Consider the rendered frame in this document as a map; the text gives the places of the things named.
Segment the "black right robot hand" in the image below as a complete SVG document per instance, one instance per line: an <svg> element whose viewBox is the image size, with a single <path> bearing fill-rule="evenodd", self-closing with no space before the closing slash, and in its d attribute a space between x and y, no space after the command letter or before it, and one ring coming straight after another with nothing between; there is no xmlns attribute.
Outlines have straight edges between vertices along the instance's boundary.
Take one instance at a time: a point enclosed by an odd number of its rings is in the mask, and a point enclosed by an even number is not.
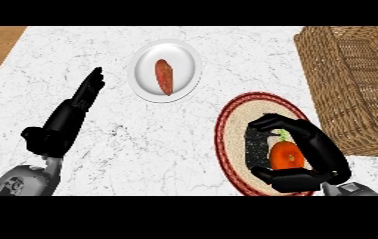
<svg viewBox="0 0 378 239"><path fill-rule="evenodd" d="M299 151L311 165L305 168L271 170L255 166L252 175L280 193L317 191L320 184L344 183L351 177L351 170L344 154L321 130L302 119L290 119L279 114L265 113L248 126L259 132L284 129Z"/></svg>

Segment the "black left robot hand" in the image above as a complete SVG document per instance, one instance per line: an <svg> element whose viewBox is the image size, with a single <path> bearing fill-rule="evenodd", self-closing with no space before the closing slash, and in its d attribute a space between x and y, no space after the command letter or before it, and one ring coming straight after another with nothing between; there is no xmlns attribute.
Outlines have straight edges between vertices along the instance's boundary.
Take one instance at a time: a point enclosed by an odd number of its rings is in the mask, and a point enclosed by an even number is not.
<svg viewBox="0 0 378 239"><path fill-rule="evenodd" d="M62 158L73 144L85 114L104 86L101 68L85 77L70 99L64 99L41 127L26 127L20 133L26 150L33 154Z"/></svg>

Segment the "orange squash with green stem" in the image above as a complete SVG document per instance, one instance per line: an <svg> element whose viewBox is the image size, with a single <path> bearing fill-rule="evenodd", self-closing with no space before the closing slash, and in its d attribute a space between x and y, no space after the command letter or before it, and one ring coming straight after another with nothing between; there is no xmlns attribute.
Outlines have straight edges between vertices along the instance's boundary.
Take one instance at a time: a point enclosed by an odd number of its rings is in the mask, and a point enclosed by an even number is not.
<svg viewBox="0 0 378 239"><path fill-rule="evenodd" d="M273 170L304 167L304 155L296 144L287 141L287 132L284 129L279 130L279 141L271 146L268 162Z"/></svg>

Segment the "round red rimmed woven placemat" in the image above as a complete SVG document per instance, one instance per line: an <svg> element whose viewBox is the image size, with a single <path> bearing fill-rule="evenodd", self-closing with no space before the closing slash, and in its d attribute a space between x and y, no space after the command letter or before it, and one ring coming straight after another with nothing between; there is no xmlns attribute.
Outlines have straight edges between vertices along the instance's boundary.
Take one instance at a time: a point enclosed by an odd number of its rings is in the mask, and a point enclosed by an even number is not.
<svg viewBox="0 0 378 239"><path fill-rule="evenodd" d="M225 104L214 128L214 145L225 177L246 196L311 196L313 191L280 193L249 172L245 154L248 123L264 113L277 113L292 119L307 119L296 106L277 95L248 92Z"/></svg>

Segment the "brown wicker basket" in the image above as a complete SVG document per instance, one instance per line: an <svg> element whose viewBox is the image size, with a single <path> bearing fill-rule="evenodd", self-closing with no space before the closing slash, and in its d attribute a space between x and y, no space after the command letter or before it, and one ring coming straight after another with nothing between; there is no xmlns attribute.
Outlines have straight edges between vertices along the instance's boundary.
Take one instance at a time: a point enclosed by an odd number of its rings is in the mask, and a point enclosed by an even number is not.
<svg viewBox="0 0 378 239"><path fill-rule="evenodd" d="M346 155L378 156L378 26L293 36L320 127Z"/></svg>

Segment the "reddish brown sweet potato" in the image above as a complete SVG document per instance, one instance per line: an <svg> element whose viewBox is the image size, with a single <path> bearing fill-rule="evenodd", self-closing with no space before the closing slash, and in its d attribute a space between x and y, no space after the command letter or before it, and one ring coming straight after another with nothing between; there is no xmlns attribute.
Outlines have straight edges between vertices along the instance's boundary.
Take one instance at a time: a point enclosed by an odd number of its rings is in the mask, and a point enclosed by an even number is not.
<svg viewBox="0 0 378 239"><path fill-rule="evenodd" d="M155 63L155 76L159 88L165 95L172 94L172 68L163 59Z"/></svg>

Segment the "white oval plate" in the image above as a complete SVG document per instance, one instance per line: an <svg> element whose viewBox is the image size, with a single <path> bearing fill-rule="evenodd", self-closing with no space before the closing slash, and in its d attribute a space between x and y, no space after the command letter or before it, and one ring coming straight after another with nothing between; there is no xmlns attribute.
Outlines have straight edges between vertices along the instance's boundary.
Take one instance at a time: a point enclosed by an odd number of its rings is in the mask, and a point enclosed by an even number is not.
<svg viewBox="0 0 378 239"><path fill-rule="evenodd" d="M183 41L162 39L135 52L128 65L128 83L135 95L155 103L181 99L202 74L200 57Z"/></svg>

